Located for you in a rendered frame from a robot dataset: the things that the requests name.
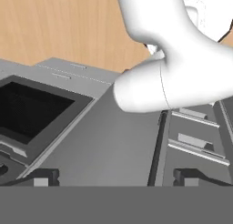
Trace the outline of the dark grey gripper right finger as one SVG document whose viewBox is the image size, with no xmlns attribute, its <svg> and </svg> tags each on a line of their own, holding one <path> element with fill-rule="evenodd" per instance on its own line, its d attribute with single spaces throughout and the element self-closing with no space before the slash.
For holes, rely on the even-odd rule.
<svg viewBox="0 0 233 224">
<path fill-rule="evenodd" d="M 175 168 L 173 177 L 173 185 L 176 187 L 232 187 L 232 184 L 210 178 L 196 168 Z"/>
</svg>

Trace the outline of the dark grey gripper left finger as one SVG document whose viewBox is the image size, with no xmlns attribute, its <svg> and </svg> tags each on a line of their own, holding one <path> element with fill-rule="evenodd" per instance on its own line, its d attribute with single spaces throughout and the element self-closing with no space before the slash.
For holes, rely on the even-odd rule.
<svg viewBox="0 0 233 224">
<path fill-rule="evenodd" d="M 57 187 L 59 185 L 58 168 L 38 168 L 24 178 L 2 184 L 2 187 Z"/>
</svg>

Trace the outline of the grey drawer front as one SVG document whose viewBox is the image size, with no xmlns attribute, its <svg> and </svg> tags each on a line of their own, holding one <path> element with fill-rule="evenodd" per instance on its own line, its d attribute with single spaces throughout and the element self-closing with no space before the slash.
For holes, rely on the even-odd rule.
<svg viewBox="0 0 233 224">
<path fill-rule="evenodd" d="M 171 112 L 169 137 L 177 139 L 178 134 L 184 134 L 206 141 L 221 141 L 219 128 L 208 126 L 182 117 L 176 117 L 173 116 Z"/>
<path fill-rule="evenodd" d="M 164 186 L 233 186 L 230 164 L 226 159 L 168 143 Z"/>
</svg>

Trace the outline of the grey flat fridge door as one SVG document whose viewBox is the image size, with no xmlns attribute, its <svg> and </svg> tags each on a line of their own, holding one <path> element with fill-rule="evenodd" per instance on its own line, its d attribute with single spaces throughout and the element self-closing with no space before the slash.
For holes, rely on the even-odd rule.
<svg viewBox="0 0 233 224">
<path fill-rule="evenodd" d="M 126 113 L 109 88 L 59 144 L 28 169 L 57 168 L 62 186 L 145 186 L 160 114 Z"/>
</svg>

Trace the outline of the grey cupboard run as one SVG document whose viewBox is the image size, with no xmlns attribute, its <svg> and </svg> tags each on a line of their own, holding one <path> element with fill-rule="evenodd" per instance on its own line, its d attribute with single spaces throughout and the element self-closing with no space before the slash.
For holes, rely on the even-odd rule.
<svg viewBox="0 0 233 224">
<path fill-rule="evenodd" d="M 37 63 L 36 66 L 47 69 L 57 78 L 61 78 L 63 85 L 68 89 L 95 99 L 99 99 L 119 76 L 118 72 L 55 57 Z"/>
</svg>

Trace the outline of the white rounded bulky shape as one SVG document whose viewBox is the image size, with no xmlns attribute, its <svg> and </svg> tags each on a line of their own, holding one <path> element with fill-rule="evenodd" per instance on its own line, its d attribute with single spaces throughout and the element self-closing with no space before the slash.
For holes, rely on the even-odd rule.
<svg viewBox="0 0 233 224">
<path fill-rule="evenodd" d="M 128 35 L 161 50 L 114 84 L 118 106 L 147 113 L 233 96 L 233 48 L 205 36 L 184 0 L 117 0 Z"/>
</svg>

